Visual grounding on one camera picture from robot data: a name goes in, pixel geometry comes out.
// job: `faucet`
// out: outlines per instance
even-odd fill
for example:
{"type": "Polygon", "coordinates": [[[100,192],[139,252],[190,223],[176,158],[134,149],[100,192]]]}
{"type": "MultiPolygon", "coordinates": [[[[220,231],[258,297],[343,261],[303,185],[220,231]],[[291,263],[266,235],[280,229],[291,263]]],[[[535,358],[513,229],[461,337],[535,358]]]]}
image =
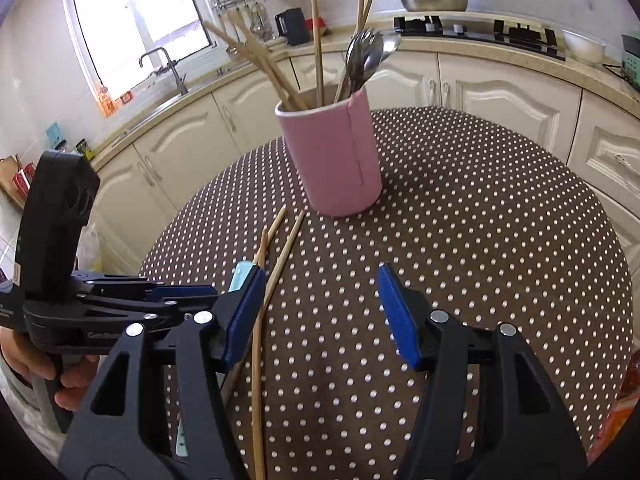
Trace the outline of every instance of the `faucet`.
{"type": "Polygon", "coordinates": [[[178,71],[175,69],[175,66],[178,64],[178,62],[171,59],[171,57],[169,56],[169,53],[166,51],[166,49],[163,46],[159,46],[158,48],[153,48],[149,52],[145,52],[142,56],[140,56],[140,59],[138,60],[138,63],[140,64],[140,68],[142,68],[142,60],[145,58],[145,56],[150,56],[151,54],[153,54],[154,52],[158,52],[159,50],[162,50],[164,52],[164,55],[166,56],[166,60],[167,60],[167,65],[166,67],[162,68],[160,71],[156,73],[159,75],[161,73],[166,72],[166,70],[171,69],[171,71],[174,73],[175,85],[178,87],[180,94],[187,95],[189,91],[187,90],[187,87],[184,85],[184,79],[187,77],[187,75],[185,74],[183,78],[180,78],[178,71]]]}

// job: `brown tablecloth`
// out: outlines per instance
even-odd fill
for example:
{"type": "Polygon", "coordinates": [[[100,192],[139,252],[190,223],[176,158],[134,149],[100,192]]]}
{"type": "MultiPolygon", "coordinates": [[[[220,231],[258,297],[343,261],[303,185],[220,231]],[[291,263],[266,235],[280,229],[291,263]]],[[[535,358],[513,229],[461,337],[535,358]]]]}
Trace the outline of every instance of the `brown tablecloth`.
{"type": "MultiPolygon", "coordinates": [[[[312,211],[280,139],[204,187],[142,267],[153,280],[226,290],[282,205],[290,213],[268,267],[295,215],[308,211],[265,318],[269,477],[377,480],[398,468],[426,381],[390,339],[376,291],[381,262],[462,321],[517,326],[588,447],[632,341],[628,268],[600,203],[556,158],[496,124],[442,108],[373,118],[384,189],[368,211],[345,219],[312,211]]],[[[248,367],[228,414],[253,475],[248,367]]],[[[473,368],[468,381],[461,457],[475,433],[473,368]]],[[[175,430],[171,371],[167,409],[175,430]]]]}

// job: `human hand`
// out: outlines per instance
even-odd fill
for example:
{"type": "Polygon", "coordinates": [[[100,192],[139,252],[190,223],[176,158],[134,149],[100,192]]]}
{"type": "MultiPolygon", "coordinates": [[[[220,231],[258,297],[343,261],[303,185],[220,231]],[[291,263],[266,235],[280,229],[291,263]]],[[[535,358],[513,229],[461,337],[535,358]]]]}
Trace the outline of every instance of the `human hand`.
{"type": "MultiPolygon", "coordinates": [[[[11,369],[28,381],[34,375],[48,381],[56,378],[56,368],[49,356],[38,350],[27,336],[0,327],[0,349],[11,369]]],[[[56,393],[55,401],[61,408],[74,412],[80,407],[96,375],[99,359],[99,356],[86,356],[60,376],[63,388],[56,393]]]]}

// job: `white cabinet door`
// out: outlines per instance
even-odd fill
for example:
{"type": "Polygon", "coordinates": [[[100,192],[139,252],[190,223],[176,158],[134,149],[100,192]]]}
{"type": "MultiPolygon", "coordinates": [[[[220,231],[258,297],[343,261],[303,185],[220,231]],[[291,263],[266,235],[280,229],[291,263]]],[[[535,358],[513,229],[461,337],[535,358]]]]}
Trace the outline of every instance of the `white cabinet door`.
{"type": "Polygon", "coordinates": [[[178,209],[240,157],[211,94],[152,128],[134,146],[178,209]]]}
{"type": "MultiPolygon", "coordinates": [[[[289,59],[278,66],[295,87],[296,77],[289,59]]],[[[213,92],[226,125],[241,154],[282,136],[275,108],[280,102],[275,88],[260,71],[223,86],[213,92]]]]}
{"type": "MultiPolygon", "coordinates": [[[[300,84],[301,90],[308,90],[316,87],[316,57],[301,56],[292,57],[293,70],[300,84]]],[[[322,73],[324,74],[324,84],[340,80],[344,69],[344,54],[341,52],[329,52],[322,56],[322,73]]]]}
{"type": "Polygon", "coordinates": [[[99,172],[100,189],[92,220],[108,252],[107,260],[137,273],[142,260],[177,209],[162,192],[142,163],[135,147],[129,146],[99,172]]]}
{"type": "Polygon", "coordinates": [[[640,217],[640,121],[585,91],[569,168],[640,217]]]}
{"type": "Polygon", "coordinates": [[[523,134],[567,162],[581,89],[533,70],[439,55],[442,102],[523,134]]]}
{"type": "Polygon", "coordinates": [[[634,335],[640,339],[640,219],[632,215],[612,198],[594,189],[602,208],[618,235],[629,265],[634,296],[634,335]]]}
{"type": "Polygon", "coordinates": [[[438,58],[425,52],[396,52],[367,82],[371,109],[440,105],[438,58]]]}

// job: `silver screw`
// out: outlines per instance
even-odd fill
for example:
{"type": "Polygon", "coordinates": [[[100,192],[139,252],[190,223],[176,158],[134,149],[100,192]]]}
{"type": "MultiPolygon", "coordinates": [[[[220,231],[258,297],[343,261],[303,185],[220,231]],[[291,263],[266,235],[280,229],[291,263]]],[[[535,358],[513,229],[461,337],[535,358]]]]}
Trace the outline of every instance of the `silver screw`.
{"type": "Polygon", "coordinates": [[[518,333],[518,330],[511,323],[504,323],[500,325],[500,333],[507,337],[513,337],[518,333]]]}
{"type": "Polygon", "coordinates": [[[193,316],[193,320],[199,325],[206,325],[213,319],[213,314],[208,310],[202,310],[193,316]]]}
{"type": "Polygon", "coordinates": [[[449,320],[449,314],[444,310],[434,310],[430,317],[431,320],[436,323],[446,323],[449,320]]]}
{"type": "Polygon", "coordinates": [[[145,328],[140,323],[132,323],[127,326],[127,335],[130,337],[135,337],[142,334],[144,329],[145,328]]]}

